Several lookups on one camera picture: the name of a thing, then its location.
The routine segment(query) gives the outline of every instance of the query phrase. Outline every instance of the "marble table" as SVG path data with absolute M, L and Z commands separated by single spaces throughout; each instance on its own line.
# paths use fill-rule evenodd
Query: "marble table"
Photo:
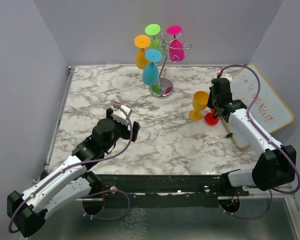
M 193 122 L 188 113 L 196 91 L 209 92 L 220 67 L 167 66 L 166 78 L 175 92 L 166 99 L 150 95 L 132 65 L 78 66 L 70 86 L 49 171 L 58 167 L 106 117 L 112 104 L 132 108 L 132 121 L 141 125 L 138 139 L 113 160 L 92 168 L 97 174 L 216 175 L 253 168 L 257 159 L 251 148 L 239 149 L 219 121 Z M 127 143 L 119 140 L 113 154 Z

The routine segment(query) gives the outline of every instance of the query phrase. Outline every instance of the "black metal frame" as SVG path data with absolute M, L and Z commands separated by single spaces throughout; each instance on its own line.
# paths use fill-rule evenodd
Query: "black metal frame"
M 228 174 L 223 175 L 104 175 L 98 177 L 104 190 L 115 186 L 127 193 L 132 208 L 219 207 L 218 197 L 232 197 L 241 187 L 232 187 Z M 108 193 L 98 200 L 83 200 L 87 213 L 103 206 L 111 209 L 127 207 L 127 199 L 120 193 Z

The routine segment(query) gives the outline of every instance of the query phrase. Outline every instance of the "wall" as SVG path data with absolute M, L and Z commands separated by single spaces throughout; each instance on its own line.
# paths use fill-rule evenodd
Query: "wall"
M 300 0 L 285 0 L 251 59 L 294 113 L 275 137 L 297 150 L 300 171 Z M 300 208 L 300 191 L 297 193 Z
M 72 66 L 134 63 L 134 38 L 152 23 L 183 27 L 193 48 L 182 64 L 248 63 L 282 1 L 34 0 Z
M 0 240 L 18 237 L 6 199 L 43 169 L 67 66 L 32 0 L 0 0 Z

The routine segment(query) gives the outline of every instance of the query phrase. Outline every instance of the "whiteboard frame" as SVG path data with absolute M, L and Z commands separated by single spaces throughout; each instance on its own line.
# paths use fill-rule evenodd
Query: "whiteboard frame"
M 284 128 L 285 126 L 291 124 L 291 123 L 295 120 L 295 115 L 291 112 L 291 110 L 288 108 L 288 106 L 285 104 L 285 102 L 284 102 L 284 101 L 282 100 L 282 98 L 279 96 L 279 94 L 278 94 L 277 91 L 274 89 L 274 87 L 270 84 L 270 82 L 269 82 L 268 79 L 265 77 L 265 75 L 260 71 L 260 69 L 258 68 L 258 66 L 257 66 L 256 64 L 254 64 L 254 63 L 249 63 L 247 66 L 248 66 L 248 67 L 249 67 L 249 66 L 254 66 L 254 67 L 255 67 L 255 69 L 258 71 L 258 73 L 263 77 L 263 79 L 265 80 L 265 82 L 269 85 L 269 87 L 272 89 L 272 91 L 275 93 L 275 95 L 278 97 L 278 99 L 282 102 L 282 104 L 284 105 L 284 107 L 287 109 L 287 111 L 288 111 L 288 112 L 291 114 L 291 116 L 292 116 L 292 119 L 291 119 L 290 122 L 286 123 L 285 125 L 283 125 L 283 126 L 281 126 L 281 127 L 278 127 L 277 129 L 275 129 L 275 130 L 273 130 L 273 131 L 271 131 L 271 132 L 269 132 L 269 133 L 272 134 L 272 133 L 274 133 L 274 132 L 276 132 L 276 131 L 278 131 L 278 130 Z M 238 71 L 238 72 L 232 77 L 232 81 L 234 80 L 234 78 L 235 78 L 237 75 L 239 75 L 239 74 L 240 74 L 242 71 L 244 71 L 244 70 L 246 70 L 246 68 L 242 68 L 240 71 Z M 228 123 L 226 123 L 226 121 L 224 121 L 224 123 L 225 123 L 225 126 L 226 126 L 227 130 L 229 131 L 229 133 L 231 133 L 232 130 L 231 130 L 231 128 L 229 127 Z M 239 145 L 234 135 L 232 135 L 232 138 L 233 138 L 235 144 L 237 145 L 237 147 L 240 148 L 240 149 L 245 149 L 246 147 L 249 146 L 249 144 L 247 144 L 247 145 L 245 145 L 245 146 Z

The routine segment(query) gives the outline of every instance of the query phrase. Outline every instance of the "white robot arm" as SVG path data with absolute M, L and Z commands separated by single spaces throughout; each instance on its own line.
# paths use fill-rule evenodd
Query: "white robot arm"
M 257 154 L 258 162 L 253 169 L 227 173 L 232 187 L 257 187 L 264 191 L 290 183 L 295 179 L 295 170 L 282 152 L 295 165 L 296 150 L 291 145 L 284 146 L 274 139 L 251 114 L 248 114 L 247 107 L 241 100 L 232 99 L 228 79 L 212 80 L 207 106 L 215 109 L 217 115 L 214 117 L 222 117 L 231 129 L 247 140 Z
M 116 108 L 120 110 L 106 110 L 106 118 L 99 120 L 92 134 L 56 170 L 24 192 L 13 191 L 7 197 L 7 214 L 11 218 L 9 230 L 13 222 L 24 237 L 29 237 L 60 207 L 103 190 L 101 180 L 88 170 L 98 160 L 105 158 L 105 154 L 115 147 L 118 139 L 135 142 L 140 129 L 137 122 L 133 126 L 130 122 L 130 108 Z

